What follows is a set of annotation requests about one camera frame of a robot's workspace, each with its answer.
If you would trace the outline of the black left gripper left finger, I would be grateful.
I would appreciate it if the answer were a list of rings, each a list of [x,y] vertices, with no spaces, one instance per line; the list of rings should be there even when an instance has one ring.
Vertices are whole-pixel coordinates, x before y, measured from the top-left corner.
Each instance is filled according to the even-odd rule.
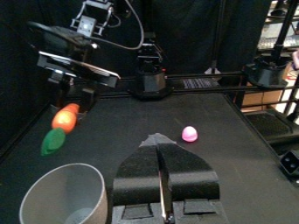
[[[160,201],[160,179],[155,137],[150,136],[123,161],[114,180],[114,205]]]

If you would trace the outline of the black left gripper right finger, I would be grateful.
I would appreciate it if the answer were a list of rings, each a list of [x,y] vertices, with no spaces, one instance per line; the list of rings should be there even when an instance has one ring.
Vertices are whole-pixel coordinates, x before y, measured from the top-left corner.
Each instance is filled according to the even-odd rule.
[[[219,177],[206,160],[162,134],[156,134],[156,144],[170,175],[172,200],[218,200]]]

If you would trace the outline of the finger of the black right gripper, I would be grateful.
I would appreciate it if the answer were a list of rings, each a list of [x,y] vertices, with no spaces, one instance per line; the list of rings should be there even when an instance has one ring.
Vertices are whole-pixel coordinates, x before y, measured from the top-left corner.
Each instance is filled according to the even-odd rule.
[[[64,79],[59,80],[55,83],[55,103],[54,106],[56,108],[62,108],[64,106],[64,102],[71,91],[71,80]]]
[[[80,92],[79,112],[87,113],[98,101],[98,91],[94,87],[84,87]]]

